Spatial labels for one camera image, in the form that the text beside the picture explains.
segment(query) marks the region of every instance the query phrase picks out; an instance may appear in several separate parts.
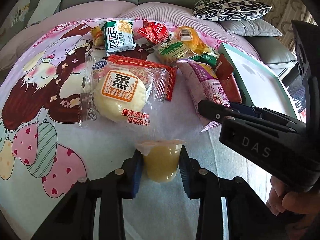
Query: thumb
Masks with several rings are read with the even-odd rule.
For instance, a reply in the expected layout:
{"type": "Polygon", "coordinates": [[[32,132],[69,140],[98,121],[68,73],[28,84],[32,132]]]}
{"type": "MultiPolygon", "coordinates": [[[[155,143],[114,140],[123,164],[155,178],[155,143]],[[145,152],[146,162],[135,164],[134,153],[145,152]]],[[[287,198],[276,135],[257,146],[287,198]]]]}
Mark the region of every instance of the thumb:
{"type": "Polygon", "coordinates": [[[299,214],[317,214],[320,211],[320,193],[289,192],[284,196],[282,206],[299,214]]]}

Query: red heart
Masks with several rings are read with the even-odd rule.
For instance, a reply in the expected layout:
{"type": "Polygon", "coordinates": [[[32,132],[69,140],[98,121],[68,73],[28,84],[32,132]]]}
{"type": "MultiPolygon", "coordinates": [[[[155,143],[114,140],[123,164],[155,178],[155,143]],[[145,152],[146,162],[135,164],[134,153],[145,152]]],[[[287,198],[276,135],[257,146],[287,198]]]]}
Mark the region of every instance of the red heart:
{"type": "Polygon", "coordinates": [[[72,153],[74,153],[74,151],[71,149],[68,149],[68,151],[67,151],[68,156],[70,156],[72,153]]]}

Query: curtain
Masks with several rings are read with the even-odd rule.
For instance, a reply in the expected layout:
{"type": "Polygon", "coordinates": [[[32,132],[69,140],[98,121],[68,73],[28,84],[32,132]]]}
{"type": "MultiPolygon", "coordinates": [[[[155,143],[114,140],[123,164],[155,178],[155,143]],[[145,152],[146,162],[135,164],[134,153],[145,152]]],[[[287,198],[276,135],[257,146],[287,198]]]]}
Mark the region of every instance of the curtain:
{"type": "Polygon", "coordinates": [[[295,55],[294,35],[291,20],[316,24],[314,18],[301,0],[257,0],[272,6],[264,20],[281,31],[283,36],[276,37],[295,55]]]}

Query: black and white patterned pillow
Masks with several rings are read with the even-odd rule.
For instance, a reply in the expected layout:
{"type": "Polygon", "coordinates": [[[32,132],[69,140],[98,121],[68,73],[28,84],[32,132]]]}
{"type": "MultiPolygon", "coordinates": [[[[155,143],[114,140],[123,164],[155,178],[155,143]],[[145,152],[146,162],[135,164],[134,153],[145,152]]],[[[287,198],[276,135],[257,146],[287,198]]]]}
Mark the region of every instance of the black and white patterned pillow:
{"type": "Polygon", "coordinates": [[[251,21],[264,16],[270,10],[270,5],[255,0],[200,0],[193,9],[193,15],[213,22],[251,21]]]}

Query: metal rivet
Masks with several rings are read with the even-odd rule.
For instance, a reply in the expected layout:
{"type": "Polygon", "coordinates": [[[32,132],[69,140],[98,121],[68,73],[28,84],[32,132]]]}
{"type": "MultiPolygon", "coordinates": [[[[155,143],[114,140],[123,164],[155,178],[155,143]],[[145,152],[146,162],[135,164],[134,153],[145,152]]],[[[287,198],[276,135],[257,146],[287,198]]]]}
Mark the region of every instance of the metal rivet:
{"type": "Polygon", "coordinates": [[[80,183],[85,183],[87,181],[87,177],[81,177],[78,179],[80,183]]]}
{"type": "Polygon", "coordinates": [[[207,175],[208,174],[208,171],[206,169],[199,169],[199,174],[201,175],[207,175]]]}
{"type": "Polygon", "coordinates": [[[242,179],[241,177],[235,177],[235,182],[241,184],[244,182],[244,179],[242,179]]]}
{"type": "Polygon", "coordinates": [[[224,118],[229,119],[229,120],[235,120],[233,116],[225,116],[224,118]]]}
{"type": "Polygon", "coordinates": [[[124,170],[123,169],[116,169],[115,170],[115,174],[116,175],[122,175],[122,174],[124,174],[124,170]]]}

